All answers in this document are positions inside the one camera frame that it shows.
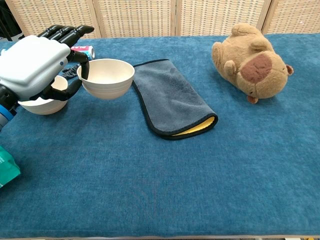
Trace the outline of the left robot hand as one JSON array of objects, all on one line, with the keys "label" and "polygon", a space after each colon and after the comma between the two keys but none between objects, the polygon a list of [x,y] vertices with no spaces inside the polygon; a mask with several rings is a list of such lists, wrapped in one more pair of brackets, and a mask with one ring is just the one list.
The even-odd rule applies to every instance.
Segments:
[{"label": "left robot hand", "polygon": [[82,85],[74,80],[65,90],[52,87],[55,77],[70,62],[81,66],[81,78],[89,76],[90,64],[86,54],[72,46],[94,27],[52,25],[38,35],[28,35],[0,55],[0,99],[10,104],[19,101],[52,99],[66,101]]}]

